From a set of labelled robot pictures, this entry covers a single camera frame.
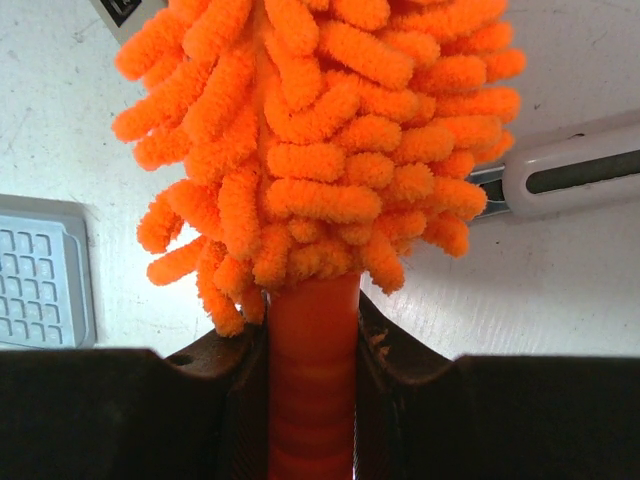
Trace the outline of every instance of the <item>dark slot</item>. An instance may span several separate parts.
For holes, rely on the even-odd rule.
[[[485,183],[481,185],[482,189],[487,193],[490,202],[504,202],[504,193],[502,191],[502,180]]]
[[[527,190],[537,195],[638,174],[640,151],[636,150],[536,172],[527,179]]]
[[[100,0],[104,8],[118,26],[127,21],[136,8],[140,6],[142,0]]]

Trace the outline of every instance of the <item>gray tool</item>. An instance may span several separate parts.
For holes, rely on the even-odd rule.
[[[469,181],[489,197],[486,217],[528,217],[640,198],[640,125],[581,135],[509,155]]]

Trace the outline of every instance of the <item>orange microfiber duster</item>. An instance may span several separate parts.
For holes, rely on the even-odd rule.
[[[113,129],[184,162],[138,227],[158,285],[195,271],[221,335],[271,295],[270,478],[352,475],[359,275],[402,287],[414,240],[453,256],[513,144],[507,0],[170,0],[116,65],[147,98]],[[200,236],[169,253],[184,223]],[[242,306],[240,313],[236,305]]]

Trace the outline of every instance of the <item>orange handle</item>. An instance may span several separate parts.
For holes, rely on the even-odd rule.
[[[360,276],[271,299],[269,479],[353,478]]]

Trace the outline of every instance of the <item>white plastic object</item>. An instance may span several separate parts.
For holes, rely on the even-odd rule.
[[[633,151],[640,151],[640,125],[516,153],[502,175],[504,198],[515,215],[524,217],[640,198],[640,174],[537,194],[527,188],[537,172]]]

